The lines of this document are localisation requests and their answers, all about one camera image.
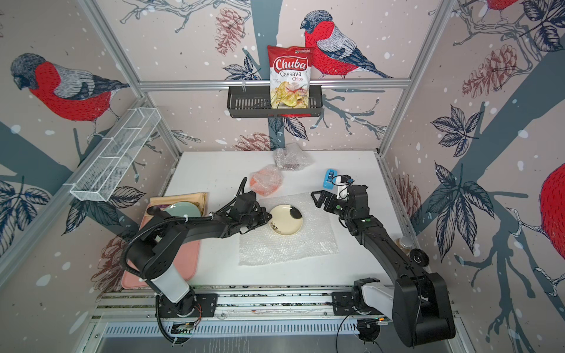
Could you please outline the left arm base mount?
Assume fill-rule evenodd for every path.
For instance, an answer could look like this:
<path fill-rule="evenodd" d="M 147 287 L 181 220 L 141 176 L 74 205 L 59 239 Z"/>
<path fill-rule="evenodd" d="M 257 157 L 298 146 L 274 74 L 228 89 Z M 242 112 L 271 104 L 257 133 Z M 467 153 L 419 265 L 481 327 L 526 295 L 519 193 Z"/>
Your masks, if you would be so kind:
<path fill-rule="evenodd" d="M 218 298 L 218 294 L 188 294 L 178 303 L 173 303 L 160 294 L 155 297 L 155 307 L 162 319 L 211 318 L 216 311 Z"/>

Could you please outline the cream plate with dark spot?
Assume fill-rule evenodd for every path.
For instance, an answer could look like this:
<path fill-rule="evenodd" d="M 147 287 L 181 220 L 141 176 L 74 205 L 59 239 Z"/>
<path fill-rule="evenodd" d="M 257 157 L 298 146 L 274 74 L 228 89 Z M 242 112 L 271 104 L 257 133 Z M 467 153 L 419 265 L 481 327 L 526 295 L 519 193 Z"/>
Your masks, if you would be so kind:
<path fill-rule="evenodd" d="M 304 224 L 303 215 L 294 206 L 280 204 L 271 211 L 269 226 L 278 235 L 290 236 L 298 233 Z"/>

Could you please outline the stack of bubble wrap sheets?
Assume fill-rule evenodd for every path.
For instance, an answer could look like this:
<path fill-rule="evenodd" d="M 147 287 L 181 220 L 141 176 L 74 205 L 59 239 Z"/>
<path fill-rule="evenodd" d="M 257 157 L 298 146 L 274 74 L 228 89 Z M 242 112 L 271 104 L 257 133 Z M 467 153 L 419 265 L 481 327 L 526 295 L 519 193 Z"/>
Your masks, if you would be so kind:
<path fill-rule="evenodd" d="M 269 223 L 242 235 L 239 240 L 240 266 L 266 266 L 338 254 L 330 218 L 315 206 L 310 194 L 264 198 L 259 203 L 269 213 L 280 204 L 292 205 L 303 215 L 304 224 L 298 233 L 290 236 L 276 234 Z"/>

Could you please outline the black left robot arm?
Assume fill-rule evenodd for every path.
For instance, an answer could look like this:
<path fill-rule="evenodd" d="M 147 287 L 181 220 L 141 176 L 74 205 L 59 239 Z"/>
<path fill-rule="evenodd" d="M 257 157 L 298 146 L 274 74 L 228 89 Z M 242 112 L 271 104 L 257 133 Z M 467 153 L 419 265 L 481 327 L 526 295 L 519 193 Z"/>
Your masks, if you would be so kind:
<path fill-rule="evenodd" d="M 174 265 L 184 244 L 204 239 L 224 239 L 246 234 L 267 225 L 272 215 L 260 206 L 254 191 L 246 192 L 242 179 L 234 196 L 224 207 L 208 216 L 172 216 L 151 207 L 151 220 L 127 243 L 122 252 L 122 268 L 145 280 L 156 294 L 172 304 L 189 304 L 194 292 Z"/>

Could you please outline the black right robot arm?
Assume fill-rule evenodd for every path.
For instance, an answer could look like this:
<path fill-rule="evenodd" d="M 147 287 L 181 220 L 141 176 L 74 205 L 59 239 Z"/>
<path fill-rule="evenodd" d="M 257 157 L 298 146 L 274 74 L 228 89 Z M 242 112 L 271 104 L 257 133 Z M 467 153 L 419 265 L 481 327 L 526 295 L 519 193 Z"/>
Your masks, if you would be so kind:
<path fill-rule="evenodd" d="M 336 214 L 394 285 L 389 293 L 374 279 L 357 281 L 353 291 L 356 307 L 373 308 L 391 319 L 407 347 L 454 338 L 456 325 L 447 283 L 441 275 L 426 271 L 429 260 L 422 250 L 405 254 L 392 241 L 384 225 L 371 215 L 366 189 L 365 185 L 349 185 L 345 199 L 329 191 L 311 193 L 316 207 Z"/>

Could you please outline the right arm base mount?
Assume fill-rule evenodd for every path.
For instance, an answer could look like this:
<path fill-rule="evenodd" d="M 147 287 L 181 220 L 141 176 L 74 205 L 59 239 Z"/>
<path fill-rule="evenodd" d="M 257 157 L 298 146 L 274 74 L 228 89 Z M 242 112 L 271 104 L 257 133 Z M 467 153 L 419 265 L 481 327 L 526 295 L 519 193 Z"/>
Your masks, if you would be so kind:
<path fill-rule="evenodd" d="M 388 291 L 371 290 L 353 294 L 352 291 L 338 291 L 331 294 L 334 316 L 347 314 L 361 316 L 391 315 L 394 296 Z"/>

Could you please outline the blue tape dispenser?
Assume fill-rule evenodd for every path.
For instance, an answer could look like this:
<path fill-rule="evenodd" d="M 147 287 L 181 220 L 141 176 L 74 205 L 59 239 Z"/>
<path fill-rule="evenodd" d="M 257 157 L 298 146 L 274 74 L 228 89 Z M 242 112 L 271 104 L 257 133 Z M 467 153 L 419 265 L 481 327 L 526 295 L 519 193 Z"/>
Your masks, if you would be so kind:
<path fill-rule="evenodd" d="M 324 181 L 323 181 L 323 188 L 324 189 L 327 189 L 329 191 L 332 191 L 332 189 L 334 189 L 334 187 L 335 187 L 334 179 L 335 179 L 336 175 L 337 175 L 336 170 L 334 170 L 334 169 L 326 170 L 325 178 L 324 178 Z"/>

